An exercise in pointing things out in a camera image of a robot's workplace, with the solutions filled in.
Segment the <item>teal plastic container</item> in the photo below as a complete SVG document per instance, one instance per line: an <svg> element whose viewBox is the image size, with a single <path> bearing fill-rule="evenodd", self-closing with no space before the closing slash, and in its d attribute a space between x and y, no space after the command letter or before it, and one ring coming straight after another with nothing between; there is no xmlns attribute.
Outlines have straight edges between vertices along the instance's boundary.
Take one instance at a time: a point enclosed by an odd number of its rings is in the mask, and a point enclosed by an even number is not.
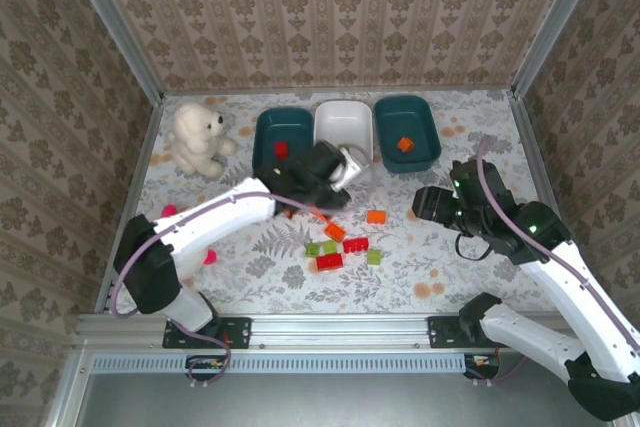
<svg viewBox="0 0 640 427"><path fill-rule="evenodd" d="M374 105L374 119L385 168L394 174L429 170L439 159L442 147L428 102L416 95L380 99ZM415 147L402 153L397 143L410 138Z"/></svg>
<svg viewBox="0 0 640 427"><path fill-rule="evenodd" d="M314 118L310 111L300 107L269 108L256 121L252 170L297 158L313 145ZM274 153L276 142L289 146L287 159L279 160Z"/></svg>

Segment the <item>white plastic container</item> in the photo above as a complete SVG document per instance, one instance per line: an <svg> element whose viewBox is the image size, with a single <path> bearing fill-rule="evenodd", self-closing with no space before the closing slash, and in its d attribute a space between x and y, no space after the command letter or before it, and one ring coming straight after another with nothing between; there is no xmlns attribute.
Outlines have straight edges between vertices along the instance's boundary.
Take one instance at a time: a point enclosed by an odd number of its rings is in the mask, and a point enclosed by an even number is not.
<svg viewBox="0 0 640 427"><path fill-rule="evenodd" d="M314 141L326 141L336 147L355 146L366 159L373 159L373 116L363 102L331 100L314 112Z"/></svg>

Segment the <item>white teddy bear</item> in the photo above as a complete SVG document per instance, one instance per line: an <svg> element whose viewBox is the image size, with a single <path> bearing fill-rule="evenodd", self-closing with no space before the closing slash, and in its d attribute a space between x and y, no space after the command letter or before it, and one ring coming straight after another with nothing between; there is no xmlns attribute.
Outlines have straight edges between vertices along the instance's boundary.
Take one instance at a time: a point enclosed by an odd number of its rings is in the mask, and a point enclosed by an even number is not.
<svg viewBox="0 0 640 427"><path fill-rule="evenodd" d="M237 144L225 135L223 115L196 102L176 110L169 140L173 160L185 175L217 178L224 170L217 158L237 151Z"/></svg>

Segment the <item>pink plush toy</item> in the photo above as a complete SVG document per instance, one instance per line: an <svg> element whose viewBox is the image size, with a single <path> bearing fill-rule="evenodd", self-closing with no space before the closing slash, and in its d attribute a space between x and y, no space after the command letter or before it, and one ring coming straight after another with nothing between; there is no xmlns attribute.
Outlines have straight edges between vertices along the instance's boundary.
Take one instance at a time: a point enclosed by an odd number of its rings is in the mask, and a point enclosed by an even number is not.
<svg viewBox="0 0 640 427"><path fill-rule="evenodd" d="M168 204L163 208L161 217L170 218L177 214L178 208L174 204ZM201 265L212 265L217 261L217 253L209 247L200 252L200 257L202 259Z"/></svg>

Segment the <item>aluminium table side rail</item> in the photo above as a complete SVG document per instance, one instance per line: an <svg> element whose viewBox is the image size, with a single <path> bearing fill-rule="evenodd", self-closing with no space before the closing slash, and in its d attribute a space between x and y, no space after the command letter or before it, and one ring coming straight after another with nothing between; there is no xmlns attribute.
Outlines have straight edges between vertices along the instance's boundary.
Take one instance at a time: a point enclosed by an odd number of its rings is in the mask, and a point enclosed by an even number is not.
<svg viewBox="0 0 640 427"><path fill-rule="evenodd" d="M100 291L93 309L94 314L104 314L110 311L108 307L111 299L111 286L114 279L118 276L117 271L113 267L118 246L122 238L122 234L128 220L136 213L136 208L141 196L144 178L148 169L149 161L153 153L153 146L161 125L164 112L164 97L161 93L159 99L152 104L151 115L147 125L143 142L139 151L139 155L132 173L131 182L122 210L122 214L116 230L116 235L112 244L110 255L106 264L105 274L101 283Z"/></svg>
<svg viewBox="0 0 640 427"><path fill-rule="evenodd" d="M526 173L520 174L520 167L512 168L511 172L518 176L518 184L509 181L508 186L514 187L518 200L535 199L541 201L560 216L524 101L509 89L506 90L506 97L519 136L516 150L522 153L527 163ZM500 261L492 271L493 276L502 283L499 293L505 294L506 299L513 302L516 310L557 311L557 307L552 303L552 298L543 291L534 279L527 276L517 266L511 266L504 260Z"/></svg>

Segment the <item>aluminium table back rail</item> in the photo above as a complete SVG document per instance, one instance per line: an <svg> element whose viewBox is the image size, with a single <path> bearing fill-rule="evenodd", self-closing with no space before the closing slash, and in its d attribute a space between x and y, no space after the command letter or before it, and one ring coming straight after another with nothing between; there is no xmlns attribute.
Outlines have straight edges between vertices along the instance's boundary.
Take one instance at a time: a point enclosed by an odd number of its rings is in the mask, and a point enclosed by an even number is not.
<svg viewBox="0 0 640 427"><path fill-rule="evenodd" d="M356 93L356 92L413 92L413 91L512 91L507 84L495 85L394 85L394 86L315 86L315 87L275 87L275 88L245 88L245 89L209 89L209 90L166 90L168 96L229 96L229 95L259 95L259 94L318 94L318 93Z"/></svg>

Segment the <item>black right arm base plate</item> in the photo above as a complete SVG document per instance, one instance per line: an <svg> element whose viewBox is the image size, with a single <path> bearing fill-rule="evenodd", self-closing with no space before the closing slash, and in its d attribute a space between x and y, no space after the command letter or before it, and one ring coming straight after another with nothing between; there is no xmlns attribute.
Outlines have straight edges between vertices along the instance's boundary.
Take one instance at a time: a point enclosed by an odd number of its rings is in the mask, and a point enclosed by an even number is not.
<svg viewBox="0 0 640 427"><path fill-rule="evenodd" d="M490 348L496 343L482 331L480 323L459 316L438 315L427 318L430 346L445 348Z"/></svg>

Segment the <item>aluminium mounting rail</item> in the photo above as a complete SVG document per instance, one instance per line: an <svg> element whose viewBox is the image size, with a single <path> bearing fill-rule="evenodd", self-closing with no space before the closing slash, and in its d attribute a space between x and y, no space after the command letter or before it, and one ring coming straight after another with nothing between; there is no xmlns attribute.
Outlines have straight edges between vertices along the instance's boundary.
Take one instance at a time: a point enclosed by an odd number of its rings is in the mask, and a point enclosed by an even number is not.
<svg viewBox="0 0 640 427"><path fill-rule="evenodd" d="M249 348L275 350L428 349L429 313L422 314L271 314L252 315L242 335ZM83 315L76 342L95 348L134 352L159 349L166 321L160 315L118 320L110 315Z"/></svg>

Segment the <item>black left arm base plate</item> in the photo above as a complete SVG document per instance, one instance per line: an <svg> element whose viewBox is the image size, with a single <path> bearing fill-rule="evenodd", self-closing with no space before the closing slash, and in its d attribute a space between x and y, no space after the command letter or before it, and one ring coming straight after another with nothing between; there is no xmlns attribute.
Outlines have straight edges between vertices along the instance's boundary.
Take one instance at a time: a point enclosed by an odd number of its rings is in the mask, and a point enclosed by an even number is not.
<svg viewBox="0 0 640 427"><path fill-rule="evenodd" d="M198 331L198 334L215 337L230 349L247 349L251 338L251 326L252 319L249 317L220 317ZM212 349L215 345L210 341L188 336L171 321L167 321L162 347L165 349Z"/></svg>

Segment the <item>aluminium frame post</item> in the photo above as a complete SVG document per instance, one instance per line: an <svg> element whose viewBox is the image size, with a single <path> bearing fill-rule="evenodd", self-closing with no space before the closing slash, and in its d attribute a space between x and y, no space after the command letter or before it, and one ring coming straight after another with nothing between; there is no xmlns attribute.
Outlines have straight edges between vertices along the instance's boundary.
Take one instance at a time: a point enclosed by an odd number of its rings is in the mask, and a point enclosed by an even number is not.
<svg viewBox="0 0 640 427"><path fill-rule="evenodd" d="M140 43L129 28L124 10L115 0L90 0L117 48L153 108L162 103L164 89L147 61Z"/></svg>
<svg viewBox="0 0 640 427"><path fill-rule="evenodd" d="M91 376L93 355L72 351L62 371L45 427L76 427Z"/></svg>
<svg viewBox="0 0 640 427"><path fill-rule="evenodd" d="M513 95L523 97L569 21L579 0L553 0L511 85Z"/></svg>

